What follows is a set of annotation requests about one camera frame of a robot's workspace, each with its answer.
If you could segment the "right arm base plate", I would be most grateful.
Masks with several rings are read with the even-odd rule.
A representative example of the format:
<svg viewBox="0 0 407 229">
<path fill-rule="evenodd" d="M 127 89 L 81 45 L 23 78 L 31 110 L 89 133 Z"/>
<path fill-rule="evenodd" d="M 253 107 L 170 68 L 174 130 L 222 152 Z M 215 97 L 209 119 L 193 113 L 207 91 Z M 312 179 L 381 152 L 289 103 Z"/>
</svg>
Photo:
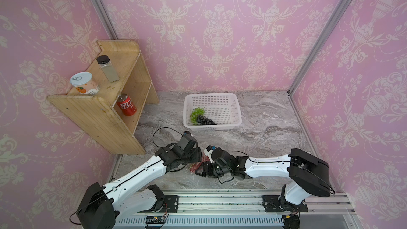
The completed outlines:
<svg viewBox="0 0 407 229">
<path fill-rule="evenodd" d="M 264 195 L 262 196 L 262 206 L 266 213 L 306 213 L 308 207 L 303 200 L 299 205 L 294 205 L 287 202 L 283 197 L 277 195 Z"/>
</svg>

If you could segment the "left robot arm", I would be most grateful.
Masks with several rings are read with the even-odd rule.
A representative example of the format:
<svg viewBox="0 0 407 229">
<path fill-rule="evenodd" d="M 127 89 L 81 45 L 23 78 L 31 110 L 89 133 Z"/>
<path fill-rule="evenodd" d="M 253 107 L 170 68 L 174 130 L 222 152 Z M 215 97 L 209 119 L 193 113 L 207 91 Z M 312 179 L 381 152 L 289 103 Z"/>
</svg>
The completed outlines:
<svg viewBox="0 0 407 229">
<path fill-rule="evenodd" d="M 151 182 L 187 164 L 198 163 L 202 152 L 185 131 L 177 143 L 159 148 L 154 156 L 125 176 L 86 190 L 74 215 L 84 229 L 112 229 L 117 221 L 144 211 L 167 211 L 165 194 Z"/>
</svg>

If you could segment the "red grape bunch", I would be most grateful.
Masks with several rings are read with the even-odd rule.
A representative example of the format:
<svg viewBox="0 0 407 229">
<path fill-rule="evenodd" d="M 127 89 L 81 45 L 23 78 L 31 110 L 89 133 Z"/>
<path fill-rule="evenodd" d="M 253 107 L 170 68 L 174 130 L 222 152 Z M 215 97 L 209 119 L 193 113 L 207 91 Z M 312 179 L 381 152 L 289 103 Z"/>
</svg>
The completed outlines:
<svg viewBox="0 0 407 229">
<path fill-rule="evenodd" d="M 195 173 L 201 167 L 201 164 L 202 164 L 202 162 L 193 164 L 189 171 L 191 173 Z"/>
</svg>

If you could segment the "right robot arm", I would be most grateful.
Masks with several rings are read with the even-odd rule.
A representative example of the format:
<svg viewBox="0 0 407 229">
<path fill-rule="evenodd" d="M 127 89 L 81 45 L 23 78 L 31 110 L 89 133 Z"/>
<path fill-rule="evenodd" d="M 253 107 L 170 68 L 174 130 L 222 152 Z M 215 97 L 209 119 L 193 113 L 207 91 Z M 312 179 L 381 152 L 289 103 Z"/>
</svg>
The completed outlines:
<svg viewBox="0 0 407 229">
<path fill-rule="evenodd" d="M 242 153 L 233 156 L 232 151 L 209 146 L 204 151 L 208 161 L 201 162 L 195 174 L 204 178 L 220 179 L 230 175 L 245 180 L 259 177 L 290 178 L 292 182 L 282 186 L 280 195 L 264 197 L 262 204 L 281 212 L 307 212 L 305 199 L 310 196 L 330 197 L 336 192 L 330 184 L 327 162 L 299 149 L 274 158 L 254 158 Z"/>
</svg>

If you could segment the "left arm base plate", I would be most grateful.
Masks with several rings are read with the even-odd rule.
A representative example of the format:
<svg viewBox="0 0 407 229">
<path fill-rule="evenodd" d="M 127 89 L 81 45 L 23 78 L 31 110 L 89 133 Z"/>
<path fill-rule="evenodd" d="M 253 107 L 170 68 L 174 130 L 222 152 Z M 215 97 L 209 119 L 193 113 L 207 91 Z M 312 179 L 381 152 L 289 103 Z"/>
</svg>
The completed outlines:
<svg viewBox="0 0 407 229">
<path fill-rule="evenodd" d="M 156 201 L 153 207 L 148 210 L 153 213 L 177 213 L 179 205 L 179 196 L 165 196 Z"/>
</svg>

